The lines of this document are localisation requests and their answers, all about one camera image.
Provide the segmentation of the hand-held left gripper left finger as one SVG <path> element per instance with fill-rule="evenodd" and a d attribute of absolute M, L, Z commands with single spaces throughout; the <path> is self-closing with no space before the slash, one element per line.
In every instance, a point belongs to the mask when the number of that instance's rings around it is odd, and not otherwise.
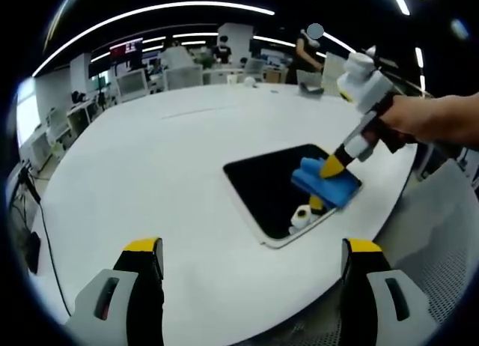
<path fill-rule="evenodd" d="M 159 237 L 125 246 L 78 293 L 73 339 L 79 345 L 163 345 L 163 245 Z"/>

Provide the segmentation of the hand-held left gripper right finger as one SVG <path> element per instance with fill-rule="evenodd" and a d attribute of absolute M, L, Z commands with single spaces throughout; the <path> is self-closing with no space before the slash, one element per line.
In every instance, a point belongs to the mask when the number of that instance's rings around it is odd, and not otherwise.
<path fill-rule="evenodd" d="M 340 345 L 425 345 L 437 323 L 429 298 L 372 241 L 344 238 Z"/>

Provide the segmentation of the person's right hand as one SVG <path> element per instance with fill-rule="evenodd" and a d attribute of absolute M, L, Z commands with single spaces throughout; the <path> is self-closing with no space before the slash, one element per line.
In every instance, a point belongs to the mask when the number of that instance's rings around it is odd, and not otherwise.
<path fill-rule="evenodd" d="M 374 106 L 376 115 L 361 135 L 373 146 L 381 141 L 392 154 L 407 144 L 415 143 L 416 138 L 408 133 L 406 122 L 407 113 L 417 100 L 417 97 L 388 93 Z"/>

